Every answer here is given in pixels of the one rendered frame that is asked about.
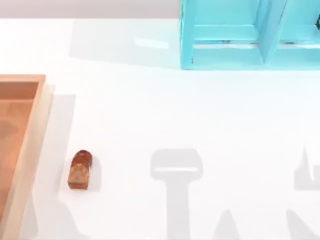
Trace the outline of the brown bread loaf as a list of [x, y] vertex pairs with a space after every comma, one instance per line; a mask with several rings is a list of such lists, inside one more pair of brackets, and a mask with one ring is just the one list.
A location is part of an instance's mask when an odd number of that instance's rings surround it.
[[71, 190], [87, 190], [93, 156], [85, 150], [79, 150], [72, 158], [67, 184]]

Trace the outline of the light blue rack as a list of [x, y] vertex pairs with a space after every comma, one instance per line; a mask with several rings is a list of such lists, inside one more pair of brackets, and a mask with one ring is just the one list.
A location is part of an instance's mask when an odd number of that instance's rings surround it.
[[180, 0], [184, 70], [319, 70], [320, 0]]

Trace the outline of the shallow salmon-coloured box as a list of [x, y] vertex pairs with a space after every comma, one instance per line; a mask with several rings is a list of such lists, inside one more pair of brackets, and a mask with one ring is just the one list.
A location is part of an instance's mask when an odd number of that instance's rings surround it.
[[44, 74], [0, 74], [0, 240], [18, 240], [52, 105]]

